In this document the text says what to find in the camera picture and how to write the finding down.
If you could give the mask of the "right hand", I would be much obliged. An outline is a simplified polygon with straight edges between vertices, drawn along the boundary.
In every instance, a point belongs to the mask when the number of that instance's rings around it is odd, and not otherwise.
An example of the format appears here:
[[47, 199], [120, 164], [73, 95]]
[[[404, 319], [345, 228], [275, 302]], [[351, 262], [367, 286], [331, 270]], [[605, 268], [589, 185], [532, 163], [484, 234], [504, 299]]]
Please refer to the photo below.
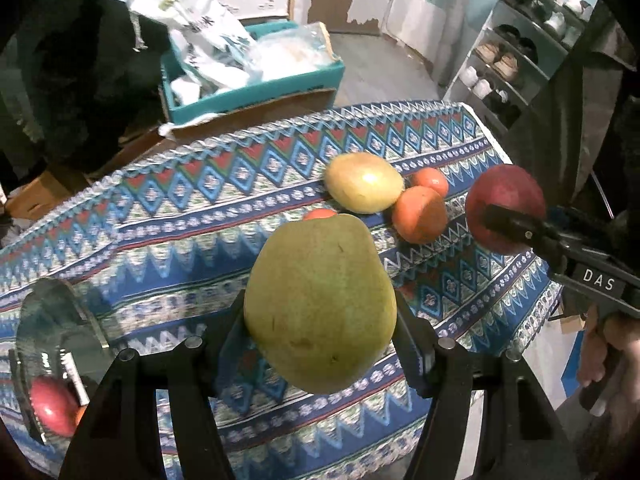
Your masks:
[[612, 314], [600, 325], [598, 307], [592, 304], [587, 313], [577, 372], [578, 382], [583, 387], [604, 378], [604, 362], [611, 349], [619, 351], [628, 362], [623, 390], [632, 402], [636, 402], [639, 400], [639, 321]]

